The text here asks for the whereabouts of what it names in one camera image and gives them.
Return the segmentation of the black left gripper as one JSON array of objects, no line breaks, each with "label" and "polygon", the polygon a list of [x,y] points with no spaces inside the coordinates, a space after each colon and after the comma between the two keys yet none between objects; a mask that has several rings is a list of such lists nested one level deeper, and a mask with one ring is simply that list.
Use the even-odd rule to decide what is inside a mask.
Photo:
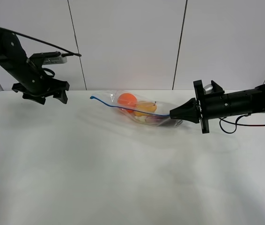
[{"label": "black left gripper", "polygon": [[66,81],[60,81],[54,78],[39,80],[30,80],[27,83],[15,83],[12,86],[14,92],[22,92],[22,98],[45,104],[45,97],[52,96],[63,104],[67,104],[68,97],[66,92],[70,85]]}]

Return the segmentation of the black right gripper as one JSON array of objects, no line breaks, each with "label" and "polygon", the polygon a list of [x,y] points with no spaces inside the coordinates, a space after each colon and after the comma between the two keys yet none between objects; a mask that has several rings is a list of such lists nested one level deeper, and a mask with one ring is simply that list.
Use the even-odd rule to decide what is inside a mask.
[{"label": "black right gripper", "polygon": [[194,81],[196,98],[193,97],[183,105],[170,110],[170,118],[195,124],[200,122],[202,133],[209,133],[209,120],[224,116],[227,110],[225,91],[213,80],[210,84],[213,85],[213,93],[205,94],[202,81]]}]

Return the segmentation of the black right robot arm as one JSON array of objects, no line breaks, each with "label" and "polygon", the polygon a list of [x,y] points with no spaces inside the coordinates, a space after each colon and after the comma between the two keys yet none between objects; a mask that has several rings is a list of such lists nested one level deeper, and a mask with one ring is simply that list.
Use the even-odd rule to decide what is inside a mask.
[{"label": "black right robot arm", "polygon": [[255,113],[265,113],[265,84],[250,90],[225,93],[224,89],[215,81],[206,87],[202,81],[194,81],[195,98],[185,104],[170,110],[169,116],[173,120],[186,120],[201,124],[203,134],[209,133],[209,120],[219,119],[219,125],[227,122],[231,116],[238,118],[233,123],[235,128],[241,126],[238,121]]}]

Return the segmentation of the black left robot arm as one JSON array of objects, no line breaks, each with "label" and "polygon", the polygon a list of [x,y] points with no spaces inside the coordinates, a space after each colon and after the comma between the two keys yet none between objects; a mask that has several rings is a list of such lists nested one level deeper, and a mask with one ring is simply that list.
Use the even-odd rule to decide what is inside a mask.
[{"label": "black left robot arm", "polygon": [[27,56],[17,35],[0,28],[0,66],[18,82],[13,84],[14,92],[21,92],[24,99],[45,104],[46,97],[52,96],[66,104],[66,92],[70,85],[54,78],[55,73],[45,65],[66,63],[67,54],[41,52]]}]

